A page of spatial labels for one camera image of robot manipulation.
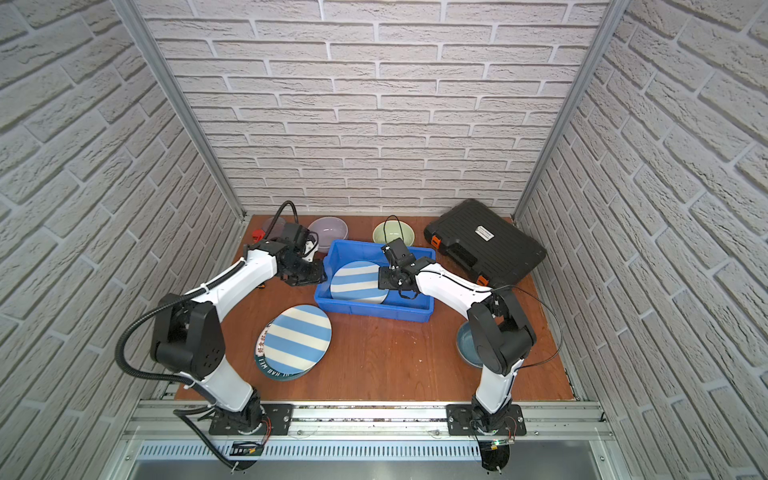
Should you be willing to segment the blue white striped plate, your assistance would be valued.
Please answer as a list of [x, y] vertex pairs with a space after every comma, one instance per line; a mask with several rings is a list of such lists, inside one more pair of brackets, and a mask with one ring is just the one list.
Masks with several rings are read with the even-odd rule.
[[358, 303], [383, 303], [389, 291], [378, 288], [379, 268], [369, 261], [354, 261], [342, 266], [331, 279], [331, 297]]

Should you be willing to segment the green rimmed white plate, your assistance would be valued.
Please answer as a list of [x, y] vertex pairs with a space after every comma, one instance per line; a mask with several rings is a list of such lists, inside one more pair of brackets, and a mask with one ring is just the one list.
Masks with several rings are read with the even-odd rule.
[[262, 330], [255, 346], [254, 361], [256, 362], [259, 370], [267, 378], [280, 382], [295, 380], [309, 373], [317, 365], [317, 361], [311, 363], [307, 370], [298, 371], [297, 369], [290, 367], [287, 373], [277, 370], [272, 364], [269, 363], [265, 353], [265, 341], [271, 326], [272, 324], [268, 324]]

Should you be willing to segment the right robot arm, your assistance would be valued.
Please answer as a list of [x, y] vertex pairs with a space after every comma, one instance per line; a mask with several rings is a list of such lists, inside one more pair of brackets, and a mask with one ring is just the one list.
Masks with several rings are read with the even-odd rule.
[[502, 429], [514, 416], [510, 409], [518, 371], [537, 341], [515, 294], [481, 287], [428, 257], [417, 258], [401, 239], [381, 250], [389, 265], [379, 269], [380, 289], [432, 297], [466, 318], [482, 363], [481, 380], [472, 399], [471, 427], [483, 433]]

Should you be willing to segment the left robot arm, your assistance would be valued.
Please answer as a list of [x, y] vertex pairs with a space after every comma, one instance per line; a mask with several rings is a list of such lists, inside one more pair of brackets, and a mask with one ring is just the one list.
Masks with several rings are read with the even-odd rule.
[[314, 258], [317, 235], [299, 223], [288, 223], [281, 235], [244, 247], [232, 266], [182, 296], [168, 294], [155, 316], [150, 356], [182, 377], [218, 418], [239, 433], [262, 424], [258, 392], [230, 365], [221, 321], [265, 282], [277, 277], [291, 286], [319, 284], [326, 279]]

